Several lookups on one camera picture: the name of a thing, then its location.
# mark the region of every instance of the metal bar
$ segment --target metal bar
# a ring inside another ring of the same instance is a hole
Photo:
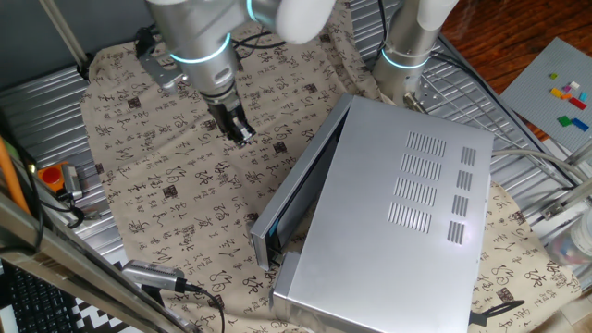
[[[38,222],[4,194],[0,195],[0,211],[5,245],[12,245],[12,240],[21,240],[19,244],[35,242]],[[71,230],[61,223],[51,229],[53,232],[44,233],[40,253],[33,257],[5,253],[3,258],[144,332],[185,331],[164,307],[124,278]],[[11,244],[6,244],[6,235],[10,235]]]
[[[59,35],[64,40],[64,43],[68,47],[68,50],[76,60],[76,63],[80,68],[89,61],[89,58],[82,50],[82,46],[78,43],[76,36],[74,36],[74,32],[70,29],[69,25],[66,23],[66,20],[62,16],[62,13],[59,11],[54,0],[39,0],[43,9],[45,9],[45,13],[49,19],[52,20],[54,23],[55,29],[59,32]]]
[[[571,154],[565,162],[577,167],[585,162],[592,155],[592,140],[584,143],[575,153]]]

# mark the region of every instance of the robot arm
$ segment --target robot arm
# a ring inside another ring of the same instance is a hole
[[[335,0],[146,2],[171,57],[208,103],[218,127],[239,146],[245,145],[255,131],[244,115],[234,81],[238,60],[230,32],[254,20],[288,43],[306,43],[321,31],[335,4]],[[160,84],[162,74],[152,74]]]
[[[415,94],[442,24],[458,0],[405,0],[388,26],[385,48],[373,75],[380,91],[396,105]]]

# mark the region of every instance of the calligraphy print fabric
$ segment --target calligraphy print fabric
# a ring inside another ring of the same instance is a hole
[[[488,319],[487,327],[470,325],[469,332],[530,332],[581,293],[574,273],[549,259],[516,202],[492,182],[471,310],[483,313],[503,302],[525,303]]]
[[[243,39],[255,23],[235,31]],[[265,36],[260,45],[277,43]],[[164,53],[161,45],[158,49]],[[129,258],[173,266],[220,295],[227,332],[281,332],[268,294],[278,271],[256,265],[246,226],[264,210],[343,93],[378,98],[354,47],[347,3],[338,2],[305,45],[239,49],[237,85],[257,135],[238,149],[224,139],[191,86],[169,95],[127,43],[97,54],[80,106],[92,155]],[[168,58],[165,67],[174,66]],[[292,241],[302,246],[304,236]],[[198,294],[164,292],[166,306],[219,332],[219,313]]]

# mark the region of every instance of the vent grille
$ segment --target vent grille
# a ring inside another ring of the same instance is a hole
[[[464,224],[451,221],[448,227],[448,241],[463,244]]]
[[[397,179],[395,195],[420,204],[434,205],[436,189],[408,179]]]
[[[462,148],[462,155],[461,155],[461,163],[466,164],[467,166],[474,167],[475,166],[475,156],[477,155],[477,151],[473,148]]]
[[[456,187],[461,190],[471,190],[471,183],[473,182],[473,174],[466,171],[459,171],[459,177],[456,179]]]
[[[440,163],[428,161],[413,155],[403,155],[401,171],[432,180],[440,179]]]
[[[455,195],[454,202],[452,203],[452,213],[466,217],[466,210],[469,206],[469,199]]]
[[[424,134],[409,132],[407,147],[427,154],[444,157],[446,142]]]
[[[391,203],[390,210],[388,211],[388,221],[427,233],[429,231],[429,224],[432,221],[432,216],[428,213],[398,203]]]

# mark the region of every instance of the yellow lego brick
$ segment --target yellow lego brick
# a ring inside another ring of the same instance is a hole
[[[563,96],[563,92],[557,88],[551,89],[551,94],[557,98],[561,98]]]

